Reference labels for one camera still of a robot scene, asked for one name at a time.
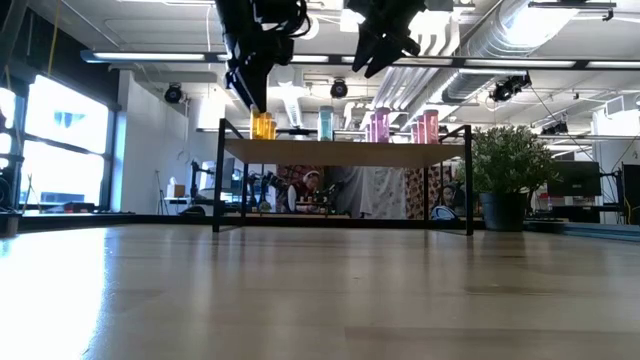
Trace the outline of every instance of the plant pot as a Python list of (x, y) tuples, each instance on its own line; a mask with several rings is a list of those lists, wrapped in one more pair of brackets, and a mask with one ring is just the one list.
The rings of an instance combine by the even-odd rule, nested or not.
[(527, 194), (480, 194), (487, 230), (522, 231)]

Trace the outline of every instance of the tripod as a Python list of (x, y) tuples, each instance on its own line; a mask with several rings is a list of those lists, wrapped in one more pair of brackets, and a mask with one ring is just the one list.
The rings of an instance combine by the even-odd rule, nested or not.
[(160, 171), (158, 170), (156, 170), (156, 180), (158, 181), (158, 191), (160, 192), (160, 200), (158, 200), (156, 214), (165, 215), (166, 212), (166, 215), (169, 215), (169, 207), (167, 206), (167, 202), (164, 200), (164, 190), (162, 190), (162, 185), (160, 185)]

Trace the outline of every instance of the monitor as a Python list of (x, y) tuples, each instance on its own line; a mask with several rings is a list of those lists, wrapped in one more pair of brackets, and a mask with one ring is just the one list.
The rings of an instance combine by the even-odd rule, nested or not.
[(231, 189), (231, 181), (233, 180), (233, 173), (235, 171), (236, 159), (226, 158), (222, 163), (222, 188)]
[(558, 178), (547, 182), (550, 196), (601, 196), (600, 164), (592, 161), (556, 161)]

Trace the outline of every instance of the wooden tabletop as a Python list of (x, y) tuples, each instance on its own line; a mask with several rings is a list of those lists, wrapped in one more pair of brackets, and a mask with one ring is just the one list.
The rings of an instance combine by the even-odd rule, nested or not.
[(463, 145), (239, 139), (225, 144), (248, 164), (423, 168), (464, 155)]

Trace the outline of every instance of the wooden floor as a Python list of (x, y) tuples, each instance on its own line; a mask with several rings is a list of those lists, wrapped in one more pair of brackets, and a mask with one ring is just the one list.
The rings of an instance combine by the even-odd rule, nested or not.
[(0, 359), (640, 358), (640, 245), (123, 226), (0, 243)]

